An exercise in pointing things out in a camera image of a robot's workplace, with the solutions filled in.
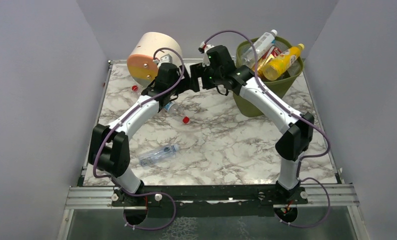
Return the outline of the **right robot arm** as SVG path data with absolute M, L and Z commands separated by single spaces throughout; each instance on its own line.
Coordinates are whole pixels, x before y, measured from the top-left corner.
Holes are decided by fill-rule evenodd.
M 309 148 L 313 138 L 314 116 L 290 107 L 246 65 L 236 67 L 225 46 L 202 43 L 199 51 L 203 60 L 190 67 L 191 79 L 201 80 L 204 90 L 222 85 L 234 92 L 257 107 L 281 133 L 275 144 L 281 159 L 275 189 L 279 198 L 292 198 L 300 186 L 299 157 Z

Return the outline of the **yellow juice bottle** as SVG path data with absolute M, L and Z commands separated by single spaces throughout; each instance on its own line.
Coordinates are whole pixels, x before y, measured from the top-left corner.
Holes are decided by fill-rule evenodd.
M 263 76 L 269 81 L 278 79 L 298 60 L 304 48 L 304 44 L 299 43 L 273 58 L 261 68 Z

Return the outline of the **red label bottle red cap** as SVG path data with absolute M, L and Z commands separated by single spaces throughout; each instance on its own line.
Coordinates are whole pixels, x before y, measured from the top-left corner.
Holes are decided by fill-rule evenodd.
M 185 113 L 183 107 L 176 102 L 169 102 L 163 107 L 163 109 L 172 117 L 176 118 L 178 121 L 182 122 L 185 125 L 190 122 L 190 118 Z

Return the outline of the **round cream drawer cabinet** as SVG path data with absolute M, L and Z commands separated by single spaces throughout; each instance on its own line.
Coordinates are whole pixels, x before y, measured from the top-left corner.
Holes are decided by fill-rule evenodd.
M 153 62 L 154 54 L 158 59 L 169 55 L 175 65 L 181 65 L 179 57 L 172 51 L 161 50 L 156 52 L 160 48 L 170 48 L 180 56 L 183 55 L 181 46 L 171 36 L 160 32 L 146 32 L 126 61 L 130 76 L 139 85 L 148 86 L 158 74 L 158 65 Z

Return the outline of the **white blue label tea bottle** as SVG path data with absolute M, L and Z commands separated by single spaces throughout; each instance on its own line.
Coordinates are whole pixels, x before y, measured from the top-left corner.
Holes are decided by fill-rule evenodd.
M 272 29 L 270 32 L 265 32 L 251 45 L 239 59 L 240 65 L 253 68 L 258 60 L 267 53 L 275 43 L 275 38 L 278 31 Z

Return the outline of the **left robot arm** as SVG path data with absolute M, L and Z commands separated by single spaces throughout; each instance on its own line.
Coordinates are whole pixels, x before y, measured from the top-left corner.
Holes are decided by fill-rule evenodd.
M 95 178 L 110 178 L 129 195 L 141 195 L 144 183 L 130 169 L 129 143 L 135 133 L 167 104 L 185 91 L 197 92 L 184 64 L 160 62 L 157 76 L 138 95 L 137 101 L 107 125 L 98 123 L 92 130 L 88 163 Z

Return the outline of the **red gold label bottle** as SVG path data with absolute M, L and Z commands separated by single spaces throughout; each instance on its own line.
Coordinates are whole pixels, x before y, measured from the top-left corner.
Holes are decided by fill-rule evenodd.
M 257 62 L 258 75 L 262 76 L 264 66 L 281 53 L 282 51 L 278 47 L 272 46 Z

